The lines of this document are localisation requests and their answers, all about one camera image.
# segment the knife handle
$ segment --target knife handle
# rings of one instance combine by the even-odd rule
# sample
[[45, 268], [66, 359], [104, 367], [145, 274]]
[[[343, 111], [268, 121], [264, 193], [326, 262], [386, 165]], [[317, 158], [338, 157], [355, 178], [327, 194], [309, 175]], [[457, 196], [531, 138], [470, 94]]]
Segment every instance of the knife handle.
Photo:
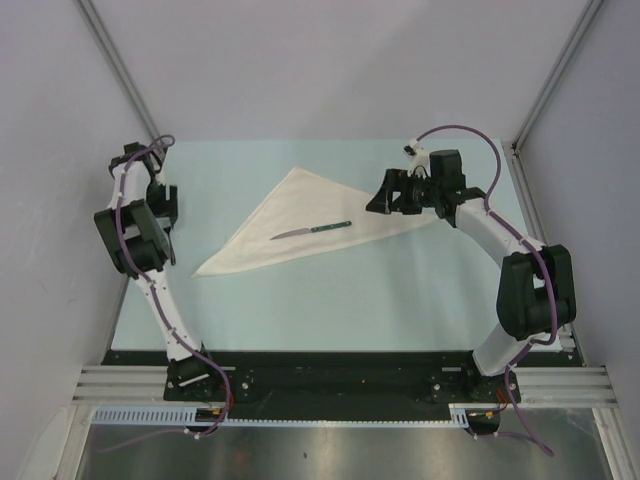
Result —
[[335, 230], [336, 228], [344, 228], [344, 227], [350, 227], [351, 226], [351, 222], [347, 221], [347, 222], [341, 222], [341, 223], [332, 223], [330, 225], [322, 225], [321, 227], [313, 227], [311, 229], [312, 233], [316, 233], [316, 232], [324, 232], [325, 230]]

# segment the shiny floor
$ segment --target shiny floor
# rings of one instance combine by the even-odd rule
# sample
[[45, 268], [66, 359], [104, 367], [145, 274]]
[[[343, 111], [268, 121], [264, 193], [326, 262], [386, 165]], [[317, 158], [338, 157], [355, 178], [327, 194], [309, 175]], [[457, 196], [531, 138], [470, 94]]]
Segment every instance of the shiny floor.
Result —
[[[97, 450], [157, 427], [93, 426], [78, 479], [610, 479], [590, 410], [528, 411], [555, 451], [462, 430], [228, 427], [194, 441], [168, 433], [111, 453]], [[503, 429], [520, 430], [513, 412]]]

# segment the light blue table surface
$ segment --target light blue table surface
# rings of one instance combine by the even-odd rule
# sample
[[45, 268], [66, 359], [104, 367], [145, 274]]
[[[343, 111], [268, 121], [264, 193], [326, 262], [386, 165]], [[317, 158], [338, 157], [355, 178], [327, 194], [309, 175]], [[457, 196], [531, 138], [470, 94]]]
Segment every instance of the light blue table surface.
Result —
[[[374, 194], [387, 168], [407, 168], [402, 140], [178, 142], [166, 172], [179, 189], [170, 287], [185, 322], [217, 350], [470, 350], [497, 323], [500, 272], [444, 221], [391, 238], [249, 272], [192, 279], [293, 167]], [[468, 186], [486, 190], [495, 158], [481, 140], [456, 148]], [[524, 231], [503, 159], [492, 206]], [[130, 283], [114, 350], [161, 350], [152, 312]]]

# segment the knife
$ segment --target knife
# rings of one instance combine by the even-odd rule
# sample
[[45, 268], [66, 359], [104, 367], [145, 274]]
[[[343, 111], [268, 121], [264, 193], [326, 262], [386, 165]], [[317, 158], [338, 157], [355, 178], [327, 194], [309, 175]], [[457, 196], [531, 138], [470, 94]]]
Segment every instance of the knife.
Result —
[[289, 230], [288, 232], [281, 233], [280, 235], [271, 237], [269, 240], [278, 240], [280, 238], [293, 237], [295, 235], [305, 235], [307, 233], [326, 232], [327, 230], [335, 230], [336, 228], [350, 227], [351, 225], [352, 223], [347, 221], [342, 223], [331, 223], [329, 225], [322, 225], [320, 227], [299, 228], [297, 230]]

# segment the beige cloth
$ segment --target beige cloth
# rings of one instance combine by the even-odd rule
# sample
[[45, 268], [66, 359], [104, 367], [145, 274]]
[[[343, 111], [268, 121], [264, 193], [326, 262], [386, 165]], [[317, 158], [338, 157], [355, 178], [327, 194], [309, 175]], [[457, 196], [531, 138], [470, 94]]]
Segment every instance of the beige cloth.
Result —
[[[371, 197], [370, 193], [294, 168], [193, 276], [243, 272], [352, 247], [422, 227], [437, 219], [429, 213], [404, 216], [367, 212], [365, 205]], [[270, 240], [289, 230], [347, 220], [353, 225]]]

